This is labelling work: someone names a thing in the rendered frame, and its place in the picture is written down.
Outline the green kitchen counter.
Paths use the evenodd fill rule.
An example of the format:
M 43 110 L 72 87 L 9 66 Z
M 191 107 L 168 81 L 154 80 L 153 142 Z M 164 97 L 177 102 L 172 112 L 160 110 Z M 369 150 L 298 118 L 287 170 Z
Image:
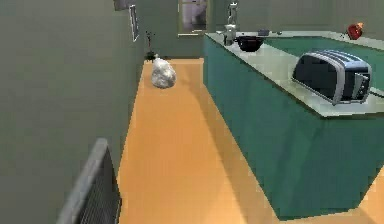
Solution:
M 314 50 L 368 62 L 367 100 L 332 105 L 293 82 L 299 57 Z M 203 82 L 281 220 L 358 207 L 384 166 L 384 41 L 284 31 L 248 53 L 207 33 Z

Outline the white garbage bag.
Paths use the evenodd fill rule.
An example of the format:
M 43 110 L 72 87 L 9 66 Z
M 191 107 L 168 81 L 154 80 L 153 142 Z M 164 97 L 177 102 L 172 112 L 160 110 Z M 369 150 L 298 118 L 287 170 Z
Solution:
M 171 88 L 176 84 L 176 72 L 169 62 L 156 58 L 153 61 L 151 82 L 158 88 Z

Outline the dark house plant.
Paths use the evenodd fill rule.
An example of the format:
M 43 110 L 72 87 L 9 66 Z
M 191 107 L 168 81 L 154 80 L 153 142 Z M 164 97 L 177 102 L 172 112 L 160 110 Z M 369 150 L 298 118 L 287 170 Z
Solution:
M 156 53 L 153 51 L 152 48 L 152 33 L 149 31 L 146 31 L 146 38 L 148 43 L 148 51 L 146 53 L 146 60 L 147 61 L 153 61 L 156 58 Z

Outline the black bowl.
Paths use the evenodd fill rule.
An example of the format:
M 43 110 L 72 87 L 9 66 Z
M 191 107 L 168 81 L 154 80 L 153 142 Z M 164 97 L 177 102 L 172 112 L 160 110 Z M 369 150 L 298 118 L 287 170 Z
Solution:
M 235 41 L 242 51 L 256 52 L 263 44 L 264 39 L 257 36 L 240 36 Z

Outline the window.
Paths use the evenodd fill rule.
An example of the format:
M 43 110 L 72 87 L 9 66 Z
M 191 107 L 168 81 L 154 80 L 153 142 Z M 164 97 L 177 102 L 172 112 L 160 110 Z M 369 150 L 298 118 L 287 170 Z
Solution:
M 178 0 L 179 35 L 199 35 L 208 29 L 209 0 Z

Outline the silver tall bottle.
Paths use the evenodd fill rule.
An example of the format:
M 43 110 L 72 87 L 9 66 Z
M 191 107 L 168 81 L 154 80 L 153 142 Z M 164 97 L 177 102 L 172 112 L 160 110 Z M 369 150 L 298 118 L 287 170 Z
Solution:
M 238 9 L 238 3 L 237 2 L 231 2 L 228 6 L 228 23 L 229 24 L 235 24 L 237 22 L 237 9 Z

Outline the black and silver toaster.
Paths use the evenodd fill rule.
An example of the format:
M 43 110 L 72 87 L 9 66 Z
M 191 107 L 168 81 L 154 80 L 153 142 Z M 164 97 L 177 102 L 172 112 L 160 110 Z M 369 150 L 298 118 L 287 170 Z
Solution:
M 332 105 L 364 103 L 369 95 L 372 68 L 363 59 L 338 50 L 304 53 L 292 80 Z

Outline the red apple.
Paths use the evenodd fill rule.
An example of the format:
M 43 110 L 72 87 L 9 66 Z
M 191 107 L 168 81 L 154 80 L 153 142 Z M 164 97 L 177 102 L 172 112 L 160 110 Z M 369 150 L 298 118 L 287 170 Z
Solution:
M 351 24 L 347 28 L 347 34 L 351 40 L 359 39 L 363 34 L 363 26 L 362 22 L 358 22 L 355 24 Z

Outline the framed wall picture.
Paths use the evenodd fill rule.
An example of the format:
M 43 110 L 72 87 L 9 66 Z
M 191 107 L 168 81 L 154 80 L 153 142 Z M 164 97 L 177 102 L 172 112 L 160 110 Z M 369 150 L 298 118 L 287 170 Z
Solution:
M 130 20 L 131 20 L 131 31 L 132 31 L 132 40 L 135 42 L 139 37 L 139 25 L 136 5 L 131 5 L 129 7 Z

